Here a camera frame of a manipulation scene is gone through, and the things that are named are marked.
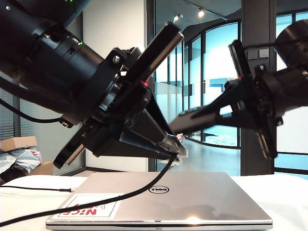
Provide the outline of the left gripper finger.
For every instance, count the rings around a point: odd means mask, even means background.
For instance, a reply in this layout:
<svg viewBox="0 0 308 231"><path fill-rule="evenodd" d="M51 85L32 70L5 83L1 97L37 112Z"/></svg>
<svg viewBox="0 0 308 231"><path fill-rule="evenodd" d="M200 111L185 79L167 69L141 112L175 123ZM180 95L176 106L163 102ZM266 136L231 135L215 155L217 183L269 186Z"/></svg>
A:
<svg viewBox="0 0 308 231"><path fill-rule="evenodd" d="M185 146L170 130L159 109L144 109L135 117L102 126L96 133L95 156L147 157L167 160L187 157Z"/></svg>
<svg viewBox="0 0 308 231"><path fill-rule="evenodd" d="M167 123L162 111L160 110L155 96L149 88L143 87L145 90L144 100L147 99L149 102L147 103L145 110L149 114L150 125L152 126L151 131L154 134L169 134L170 136L176 136L176 134L171 130L169 124Z"/></svg>

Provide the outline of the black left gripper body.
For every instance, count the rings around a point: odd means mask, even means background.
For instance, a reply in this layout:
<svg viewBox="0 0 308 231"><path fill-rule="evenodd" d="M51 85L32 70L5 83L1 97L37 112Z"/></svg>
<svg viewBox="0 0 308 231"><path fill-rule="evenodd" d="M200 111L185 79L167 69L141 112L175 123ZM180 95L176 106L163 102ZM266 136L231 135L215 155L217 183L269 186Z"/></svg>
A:
<svg viewBox="0 0 308 231"><path fill-rule="evenodd" d="M179 28L168 22L149 46L140 51L113 49L100 63L77 98L77 111L63 116L65 123L81 122L82 127L59 152L54 165L70 164L84 149L92 152L97 131L140 114L149 102L144 100L148 77L183 40Z"/></svg>

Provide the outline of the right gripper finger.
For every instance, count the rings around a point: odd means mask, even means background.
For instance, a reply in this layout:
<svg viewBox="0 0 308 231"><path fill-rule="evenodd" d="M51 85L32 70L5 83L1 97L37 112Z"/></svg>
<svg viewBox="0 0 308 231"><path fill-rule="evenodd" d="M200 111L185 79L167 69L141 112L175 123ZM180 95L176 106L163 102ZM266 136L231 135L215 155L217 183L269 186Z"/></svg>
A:
<svg viewBox="0 0 308 231"><path fill-rule="evenodd" d="M210 113L219 113L222 107L231 105L240 100L245 100L248 97L247 95L250 94L250 83L245 83L244 81L229 81L226 84L228 86L219 97L217 97L209 105L203 106L200 109L195 110L193 116L203 116Z"/></svg>
<svg viewBox="0 0 308 231"><path fill-rule="evenodd" d="M215 125L223 125L229 127L241 127L241 128L256 128L256 122L250 115L235 115L230 117L223 117L220 115L204 115L194 117L192 120L192 126L189 131L197 131L205 128L209 128Z"/></svg>

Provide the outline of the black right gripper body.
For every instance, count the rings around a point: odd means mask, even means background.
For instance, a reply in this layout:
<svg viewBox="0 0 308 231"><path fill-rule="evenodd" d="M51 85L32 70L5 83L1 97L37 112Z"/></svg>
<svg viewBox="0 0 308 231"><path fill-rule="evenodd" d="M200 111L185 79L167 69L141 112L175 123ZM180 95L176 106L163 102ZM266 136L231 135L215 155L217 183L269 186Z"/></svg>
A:
<svg viewBox="0 0 308 231"><path fill-rule="evenodd" d="M274 159L277 149L272 128L277 124L277 119L270 91L261 78L266 68L261 67L255 75L251 73L240 40L233 41L229 50L238 75L228 82L228 89L235 90L231 108L232 115L238 117L236 126L254 130L265 158Z"/></svg>

